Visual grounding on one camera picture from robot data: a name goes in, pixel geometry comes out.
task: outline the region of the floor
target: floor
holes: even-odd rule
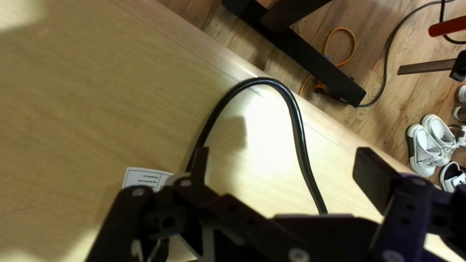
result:
[[[198,27],[218,44],[230,48],[269,76],[280,79],[293,91],[299,91],[309,76],[300,66],[255,34],[243,22],[230,15],[220,0],[157,0]],[[306,16],[293,29],[309,44],[320,50],[328,34],[344,27],[354,32],[357,50],[352,60],[341,67],[367,91],[363,104],[380,89],[384,43],[396,24],[424,0],[334,0]],[[446,18],[465,15],[466,2],[447,5]],[[462,51],[443,38],[430,38],[427,29],[438,22],[440,5],[427,8],[412,16],[398,34],[389,59],[389,80],[382,99],[371,108],[352,108],[313,92],[313,82],[304,88],[303,96],[336,121],[371,142],[402,163],[408,163],[405,131],[427,114],[437,114],[447,124],[459,125],[451,118],[456,107],[456,89],[460,83],[449,77],[449,72],[398,76],[402,64],[454,59]],[[466,34],[451,35],[466,40]],[[328,45],[328,57],[338,63],[351,51],[351,41],[342,34],[334,35]],[[459,150],[454,160],[466,165],[466,153]]]

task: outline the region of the black cable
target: black cable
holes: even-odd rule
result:
[[[236,86],[233,86],[233,89],[230,89],[221,98],[221,101],[216,105],[216,108],[213,109],[211,115],[208,117],[208,120],[207,120],[207,123],[198,137],[198,142],[195,143],[194,152],[195,152],[195,149],[204,147],[210,131],[213,130],[217,118],[220,117],[221,111],[229,105],[229,102],[240,92],[251,89],[253,86],[259,86],[259,85],[269,86],[269,88],[275,89],[281,95],[281,98],[285,101],[288,112],[290,112],[290,118],[291,118],[296,155],[297,155],[297,160],[300,163],[300,169],[301,169],[304,182],[309,188],[310,195],[313,197],[313,200],[316,203],[319,214],[326,214],[328,211],[326,211],[323,198],[320,195],[319,187],[317,187],[315,176],[312,174],[312,169],[310,169],[307,144],[306,144],[306,134],[304,134],[304,125],[303,125],[300,108],[299,108],[293,93],[290,92],[290,89],[275,79],[269,79],[269,77],[248,79],[248,80],[240,82]],[[194,152],[192,152],[191,160],[186,166],[186,172],[191,172]]]
[[[444,21],[444,18],[446,18],[446,3],[447,3],[447,0],[441,0],[441,3],[440,3],[440,24]],[[456,45],[466,45],[466,41],[457,41],[457,40],[453,40],[453,38],[450,38],[449,35],[443,35],[443,38],[446,40],[446,41],[449,41],[449,43],[451,43],[451,44],[456,44]]]
[[[374,105],[383,95],[386,86],[387,86],[387,75],[389,75],[389,57],[390,57],[390,50],[392,50],[392,44],[393,44],[393,40],[398,34],[398,31],[402,28],[402,25],[411,18],[414,16],[415,13],[418,13],[419,11],[428,8],[428,6],[433,6],[433,5],[441,5],[443,2],[453,2],[453,0],[441,0],[441,2],[430,2],[427,5],[422,5],[417,9],[414,9],[411,13],[408,13],[395,28],[393,31],[390,32],[386,44],[384,44],[384,57],[383,57],[383,76],[382,76],[382,85],[380,85],[380,89],[377,92],[377,95],[373,98],[373,101],[370,101],[368,104],[364,104],[364,105],[358,105],[358,108],[368,108],[371,105]]]

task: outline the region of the tag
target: tag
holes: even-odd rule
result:
[[[125,179],[122,182],[122,188],[146,185],[157,192],[163,188],[166,179],[170,178],[170,175],[172,174],[156,169],[128,168]]]

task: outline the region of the white sneaker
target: white sneaker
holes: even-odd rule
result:
[[[419,176],[431,176],[435,171],[435,166],[443,166],[443,149],[419,124],[411,125],[406,131],[406,136],[411,169]]]
[[[460,102],[460,104],[466,104],[466,86],[457,88],[456,99],[457,99],[457,102]]]
[[[434,140],[444,152],[441,166],[447,165],[457,149],[454,134],[450,131],[449,125],[434,114],[425,115],[422,118],[422,127],[434,137]]]
[[[440,171],[440,184],[446,192],[454,192],[459,185],[466,185],[466,174],[456,162],[449,163]]]
[[[466,147],[466,125],[450,125],[450,131],[456,137],[457,147]]]
[[[457,120],[459,123],[466,123],[466,107],[456,107],[453,109],[453,118]]]

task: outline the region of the black furniture leg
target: black furniture leg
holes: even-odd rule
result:
[[[278,2],[277,8],[267,11],[255,0],[221,0],[223,6],[258,31],[269,43],[284,51],[288,57],[304,67],[310,75],[325,83],[335,96],[358,107],[366,96],[361,89],[348,76],[339,72],[328,59],[309,45],[290,28],[283,27],[293,24],[296,19],[306,16],[303,11],[316,11],[328,0],[287,0]]]
[[[283,32],[294,22],[320,9],[331,0],[278,0],[262,18],[261,24],[272,31]]]

